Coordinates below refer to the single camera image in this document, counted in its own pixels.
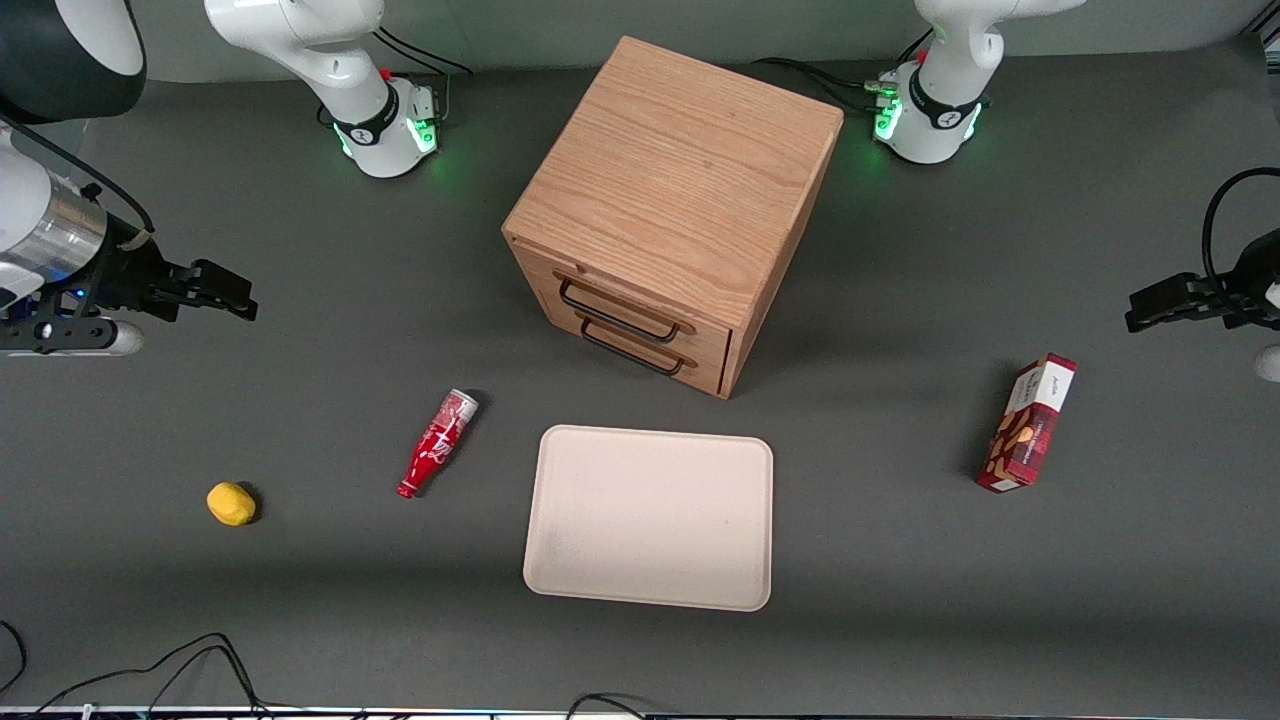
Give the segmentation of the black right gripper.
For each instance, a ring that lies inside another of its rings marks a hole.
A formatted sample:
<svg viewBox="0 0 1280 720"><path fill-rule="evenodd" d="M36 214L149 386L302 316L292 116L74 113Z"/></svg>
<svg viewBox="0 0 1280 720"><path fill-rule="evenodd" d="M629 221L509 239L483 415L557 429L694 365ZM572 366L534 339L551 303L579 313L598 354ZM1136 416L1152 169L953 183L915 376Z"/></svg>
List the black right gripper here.
<svg viewBox="0 0 1280 720"><path fill-rule="evenodd" d="M111 246L96 260L90 305L95 311L143 313L169 323L182 307L215 307L255 322L259 305L251 293L252 283L234 272L209 260L180 266L148 240L132 250Z"/></svg>

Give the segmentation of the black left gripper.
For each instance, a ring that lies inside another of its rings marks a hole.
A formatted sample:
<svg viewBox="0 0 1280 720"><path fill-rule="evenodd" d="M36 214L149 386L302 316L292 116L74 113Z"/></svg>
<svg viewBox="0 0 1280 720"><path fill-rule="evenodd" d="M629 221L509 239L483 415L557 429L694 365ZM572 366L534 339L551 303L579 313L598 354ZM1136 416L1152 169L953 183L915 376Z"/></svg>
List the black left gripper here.
<svg viewBox="0 0 1280 720"><path fill-rule="evenodd" d="M1129 296L1126 329L1135 334L1180 320L1247 322L1279 329L1279 228L1251 241L1238 270L1211 279L1183 272Z"/></svg>

